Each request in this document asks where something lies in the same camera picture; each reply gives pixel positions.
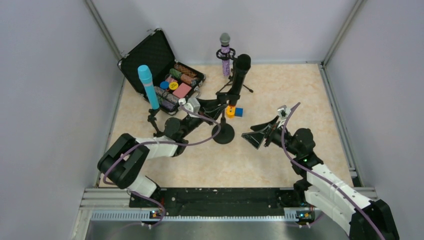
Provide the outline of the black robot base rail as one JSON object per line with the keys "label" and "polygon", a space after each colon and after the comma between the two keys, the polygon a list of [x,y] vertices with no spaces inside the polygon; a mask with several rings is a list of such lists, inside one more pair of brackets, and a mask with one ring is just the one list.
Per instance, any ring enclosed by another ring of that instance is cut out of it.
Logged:
{"label": "black robot base rail", "polygon": [[168,217],[279,217],[312,221],[320,217],[315,206],[287,187],[169,187],[150,199],[130,193],[129,207],[164,206]]}

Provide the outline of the teal blue microphone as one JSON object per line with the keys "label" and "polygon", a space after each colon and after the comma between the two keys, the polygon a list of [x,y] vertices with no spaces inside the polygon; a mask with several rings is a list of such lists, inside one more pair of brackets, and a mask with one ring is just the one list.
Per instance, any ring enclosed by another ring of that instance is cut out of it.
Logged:
{"label": "teal blue microphone", "polygon": [[160,108],[159,101],[156,95],[155,86],[153,84],[153,75],[150,68],[143,64],[137,68],[138,78],[142,83],[148,101],[153,110],[158,110]]}

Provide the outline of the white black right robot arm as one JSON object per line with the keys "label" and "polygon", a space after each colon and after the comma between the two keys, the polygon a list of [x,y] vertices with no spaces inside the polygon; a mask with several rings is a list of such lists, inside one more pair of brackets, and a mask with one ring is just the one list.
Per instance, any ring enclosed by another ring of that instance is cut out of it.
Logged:
{"label": "white black right robot arm", "polygon": [[251,126],[241,136],[258,149],[275,144],[283,149],[301,180],[294,189],[301,202],[317,207],[337,223],[351,240],[398,240],[392,211],[382,199],[372,200],[337,177],[315,154],[309,128],[291,134],[287,124],[296,109],[283,109],[273,120]]}

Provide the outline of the black tripod mic stand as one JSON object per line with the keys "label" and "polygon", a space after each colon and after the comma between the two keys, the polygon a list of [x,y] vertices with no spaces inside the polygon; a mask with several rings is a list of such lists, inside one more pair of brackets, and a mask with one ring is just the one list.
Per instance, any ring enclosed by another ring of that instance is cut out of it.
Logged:
{"label": "black tripod mic stand", "polygon": [[148,112],[149,112],[149,115],[147,117],[147,121],[152,125],[152,127],[156,131],[153,134],[153,136],[158,137],[158,138],[164,136],[164,132],[159,129],[159,127],[156,123],[156,121],[157,121],[156,115],[160,112],[160,109],[159,108],[158,109],[151,108],[151,109],[148,110]]}

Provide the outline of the black round base stand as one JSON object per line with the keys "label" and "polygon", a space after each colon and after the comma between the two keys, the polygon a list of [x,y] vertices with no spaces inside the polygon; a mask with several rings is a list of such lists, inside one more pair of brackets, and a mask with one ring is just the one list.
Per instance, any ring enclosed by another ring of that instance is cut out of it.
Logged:
{"label": "black round base stand", "polygon": [[227,123],[226,120],[226,110],[227,107],[234,109],[238,100],[240,99],[239,94],[234,94],[230,90],[227,92],[217,92],[217,99],[219,100],[220,105],[222,106],[222,111],[220,113],[221,118],[219,126],[215,126],[212,129],[212,134],[214,135],[213,140],[221,145],[229,144],[235,137],[234,128]]}

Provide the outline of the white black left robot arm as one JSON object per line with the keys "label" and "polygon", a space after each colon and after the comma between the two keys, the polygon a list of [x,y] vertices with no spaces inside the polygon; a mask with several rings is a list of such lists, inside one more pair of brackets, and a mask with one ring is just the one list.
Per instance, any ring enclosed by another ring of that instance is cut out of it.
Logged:
{"label": "white black left robot arm", "polygon": [[107,184],[150,198],[160,187],[141,173],[145,161],[181,155],[190,146],[185,137],[202,123],[214,125],[213,137],[222,130],[217,119],[228,106],[226,102],[191,97],[179,99],[178,105],[187,114],[183,119],[170,117],[164,130],[152,138],[136,138],[123,133],[103,154],[97,169]]}

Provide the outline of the black orange-tipped microphone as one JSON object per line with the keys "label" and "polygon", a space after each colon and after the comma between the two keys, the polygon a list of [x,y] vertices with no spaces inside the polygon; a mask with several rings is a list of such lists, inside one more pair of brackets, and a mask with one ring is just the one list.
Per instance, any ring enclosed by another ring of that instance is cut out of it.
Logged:
{"label": "black orange-tipped microphone", "polygon": [[245,77],[251,68],[251,57],[248,54],[240,54],[233,62],[232,86],[227,92],[228,104],[232,107],[237,105],[243,88]]}

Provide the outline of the purple glitter microphone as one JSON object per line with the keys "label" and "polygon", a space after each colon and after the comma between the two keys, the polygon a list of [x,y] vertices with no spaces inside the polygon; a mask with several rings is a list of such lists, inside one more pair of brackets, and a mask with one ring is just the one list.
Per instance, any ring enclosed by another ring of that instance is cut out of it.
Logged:
{"label": "purple glitter microphone", "polygon": [[228,77],[230,75],[230,36],[228,33],[224,32],[220,35],[220,56],[222,61],[222,73],[224,77]]}

